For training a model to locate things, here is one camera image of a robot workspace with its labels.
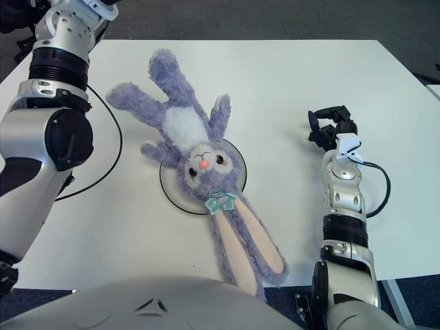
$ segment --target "fluffy fur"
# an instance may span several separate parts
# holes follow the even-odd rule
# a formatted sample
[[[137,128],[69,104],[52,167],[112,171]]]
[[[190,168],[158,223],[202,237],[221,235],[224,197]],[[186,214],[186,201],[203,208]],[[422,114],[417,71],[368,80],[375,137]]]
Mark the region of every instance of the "fluffy fur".
[[[107,96],[107,101],[113,107],[131,112],[138,120],[158,129],[164,137],[164,142],[144,143],[142,154],[167,166],[176,167],[179,185],[188,196],[206,201],[215,193],[232,193],[255,215],[250,203],[237,188],[237,179],[243,172],[241,163],[230,145],[220,143],[230,117],[229,97],[217,98],[208,119],[197,102],[194,89],[180,72],[176,58],[165,49],[153,55],[149,73],[150,78],[168,96],[167,102],[160,103],[152,99],[131,83],[118,85]],[[216,161],[219,156],[224,160],[223,163]],[[199,166],[203,160],[209,160],[208,167]],[[257,279],[256,295],[264,300],[262,279],[279,285],[287,273],[285,260],[280,254],[283,271],[279,274],[272,271],[261,256],[240,212],[237,209],[222,212],[250,261]],[[236,284],[217,222],[214,216],[211,217],[211,230],[223,275],[229,283]]]

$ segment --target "bunny eye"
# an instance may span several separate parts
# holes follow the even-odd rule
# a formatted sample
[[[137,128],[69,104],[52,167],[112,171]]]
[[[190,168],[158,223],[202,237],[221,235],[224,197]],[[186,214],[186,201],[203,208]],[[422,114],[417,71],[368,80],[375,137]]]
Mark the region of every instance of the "bunny eye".
[[[217,155],[215,162],[218,163],[218,165],[226,165],[228,163],[221,155]]]
[[[195,178],[195,176],[197,175],[197,171],[194,170],[193,168],[190,168],[190,170],[188,171],[190,173],[190,177],[193,180]]]

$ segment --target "pink nose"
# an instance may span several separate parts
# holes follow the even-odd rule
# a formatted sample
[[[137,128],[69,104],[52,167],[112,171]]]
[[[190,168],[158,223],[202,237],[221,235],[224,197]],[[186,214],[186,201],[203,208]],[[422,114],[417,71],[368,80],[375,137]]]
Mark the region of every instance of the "pink nose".
[[[200,161],[199,168],[201,170],[204,170],[205,168],[208,168],[208,167],[209,167],[209,162],[207,160],[203,159]]]

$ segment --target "white belly patch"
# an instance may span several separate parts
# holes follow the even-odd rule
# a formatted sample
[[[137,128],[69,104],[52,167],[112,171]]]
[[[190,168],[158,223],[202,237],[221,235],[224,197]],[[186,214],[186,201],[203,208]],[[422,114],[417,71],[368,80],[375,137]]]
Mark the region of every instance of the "white belly patch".
[[[209,141],[204,123],[193,107],[166,110],[163,130],[182,153]]]

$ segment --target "white table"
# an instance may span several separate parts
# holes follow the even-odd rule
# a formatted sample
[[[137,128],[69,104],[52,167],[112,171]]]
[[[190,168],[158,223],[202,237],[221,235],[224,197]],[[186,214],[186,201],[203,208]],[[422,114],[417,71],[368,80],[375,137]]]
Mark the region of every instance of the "white table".
[[[91,54],[90,85],[105,95],[132,81],[165,100],[147,76],[149,58],[162,47],[176,54],[205,110],[230,94],[225,138],[242,152],[245,195],[289,264],[283,285],[310,285],[319,259],[324,153],[307,141],[307,111],[335,105],[346,105],[357,122],[364,159],[392,180],[389,204],[368,220],[377,278],[440,273],[440,102],[377,41],[103,41]],[[1,116],[29,63],[1,84]],[[110,116],[94,96],[91,102],[95,151],[65,193],[101,176],[117,153]],[[119,164],[95,188],[55,204],[19,263],[17,287],[84,289],[165,273],[221,278],[208,218],[171,205],[159,164],[139,152],[159,134],[128,113],[115,115],[124,134]],[[367,168],[363,176],[372,210],[384,196],[384,178]]]
[[[433,93],[434,96],[435,96],[436,98],[438,98],[439,101],[440,101],[440,85],[427,85],[426,87],[427,87],[427,88],[430,90],[430,92]]]

